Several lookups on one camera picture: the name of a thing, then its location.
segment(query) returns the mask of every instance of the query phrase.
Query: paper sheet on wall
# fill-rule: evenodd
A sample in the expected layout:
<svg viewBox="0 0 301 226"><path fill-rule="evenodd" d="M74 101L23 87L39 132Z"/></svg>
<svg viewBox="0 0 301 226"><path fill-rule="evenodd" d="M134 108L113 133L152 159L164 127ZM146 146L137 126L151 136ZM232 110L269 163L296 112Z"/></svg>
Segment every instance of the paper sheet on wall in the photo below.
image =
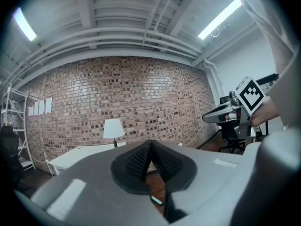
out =
<svg viewBox="0 0 301 226"><path fill-rule="evenodd" d="M44 114L44 100L39 101L39 115Z"/></svg>
<svg viewBox="0 0 301 226"><path fill-rule="evenodd" d="M33 106L28 107L28 116L32 116L33 115Z"/></svg>
<svg viewBox="0 0 301 226"><path fill-rule="evenodd" d="M39 102L35 102L34 103L34 115L38 115L39 114Z"/></svg>
<svg viewBox="0 0 301 226"><path fill-rule="evenodd" d="M52 98L47 98L46 99L46 108L45 108L45 113L51 113L51 106L52 106Z"/></svg>

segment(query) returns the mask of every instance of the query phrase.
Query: white lampshade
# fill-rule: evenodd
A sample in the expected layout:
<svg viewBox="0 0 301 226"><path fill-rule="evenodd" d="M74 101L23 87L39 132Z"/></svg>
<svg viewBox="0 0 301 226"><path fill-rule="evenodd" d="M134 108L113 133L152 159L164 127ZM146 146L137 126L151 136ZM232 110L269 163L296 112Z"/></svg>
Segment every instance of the white lampshade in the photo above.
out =
<svg viewBox="0 0 301 226"><path fill-rule="evenodd" d="M109 119L104 122L103 138L112 139L123 136L124 130L119 119Z"/></svg>

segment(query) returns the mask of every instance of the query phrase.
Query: metal shelving rack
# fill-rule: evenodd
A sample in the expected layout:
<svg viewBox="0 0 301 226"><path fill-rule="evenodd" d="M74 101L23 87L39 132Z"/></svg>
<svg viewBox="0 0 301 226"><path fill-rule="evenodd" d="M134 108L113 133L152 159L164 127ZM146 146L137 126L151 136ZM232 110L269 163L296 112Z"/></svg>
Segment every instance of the metal shelving rack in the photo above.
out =
<svg viewBox="0 0 301 226"><path fill-rule="evenodd" d="M27 170L29 168L35 169L35 166L32 161L32 155L29 150L27 134L26 134L26 123L25 123L26 116L25 115L26 115L26 103L27 103L28 96L29 95L27 95L17 89L12 88L10 85L2 97L2 106L1 106L1 108L2 108L2 110L1 110L1 124L2 125L1 126L8 125L8 116L9 115L16 115L19 118L21 118L21 120L23 121L22 129L20 129L20 128L16 129L15 125L13 123L12 123L12 126L14 128L14 132L16 132L16 133L23 132L24 133L24 142L21 142L21 140L19 138L19 146L18 146L19 161L22 164L24 170ZM11 99L15 100L18 103L20 101L24 100L23 111L17 110L15 104L12 102ZM22 157L21 152L23 149L25 149L27 151L30 160L27 160Z"/></svg>

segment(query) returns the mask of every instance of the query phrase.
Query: white desk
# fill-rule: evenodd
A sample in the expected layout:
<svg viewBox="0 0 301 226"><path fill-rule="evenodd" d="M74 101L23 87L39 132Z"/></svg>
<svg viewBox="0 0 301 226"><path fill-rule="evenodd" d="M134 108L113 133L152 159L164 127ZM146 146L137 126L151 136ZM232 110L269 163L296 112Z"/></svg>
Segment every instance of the white desk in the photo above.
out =
<svg viewBox="0 0 301 226"><path fill-rule="evenodd" d="M126 142L120 142L117 143L117 146L123 146L126 144ZM77 163L87 156L111 149L114 149L114 144L78 146L66 152L65 154L51 160L49 164L54 167L55 173L58 175L61 171L66 170L67 168L71 167L73 164Z"/></svg>

